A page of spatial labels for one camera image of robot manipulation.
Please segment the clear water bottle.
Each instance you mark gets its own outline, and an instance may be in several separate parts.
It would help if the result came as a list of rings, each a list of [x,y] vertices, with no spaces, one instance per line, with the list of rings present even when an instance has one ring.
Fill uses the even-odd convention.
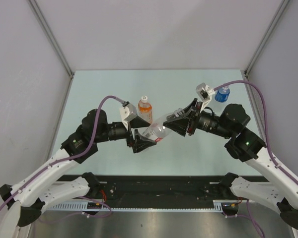
[[[160,142],[166,138],[172,130],[165,127],[163,123],[167,121],[167,117],[172,113],[165,114],[156,119],[143,133],[142,136],[155,142]]]

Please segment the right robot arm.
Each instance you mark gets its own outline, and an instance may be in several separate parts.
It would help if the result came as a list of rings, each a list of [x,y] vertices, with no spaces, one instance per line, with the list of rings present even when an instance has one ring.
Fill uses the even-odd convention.
[[[199,129],[227,139],[224,146],[227,152],[258,171],[271,186],[228,173],[220,182],[220,195],[225,199],[235,195],[259,203],[298,230],[298,176],[283,168],[281,161],[269,154],[266,143],[246,127],[250,116],[242,105],[227,105],[219,117],[202,111],[201,105],[194,99],[184,110],[167,116],[163,125],[182,136],[193,135]]]

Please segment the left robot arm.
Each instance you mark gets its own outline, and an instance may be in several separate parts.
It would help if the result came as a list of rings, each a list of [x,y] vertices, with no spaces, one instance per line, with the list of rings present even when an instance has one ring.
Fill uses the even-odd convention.
[[[74,181],[53,189],[52,184],[70,169],[85,162],[98,151],[98,143],[125,140],[133,153],[140,153],[156,145],[156,141],[139,134],[138,129],[150,124],[129,109],[120,108],[121,122],[108,123],[102,109],[87,113],[76,131],[60,149],[35,172],[14,185],[4,184],[0,195],[9,211],[12,226],[25,227],[36,221],[47,208],[76,197],[95,198],[100,192],[100,183],[91,172],[84,173]]]

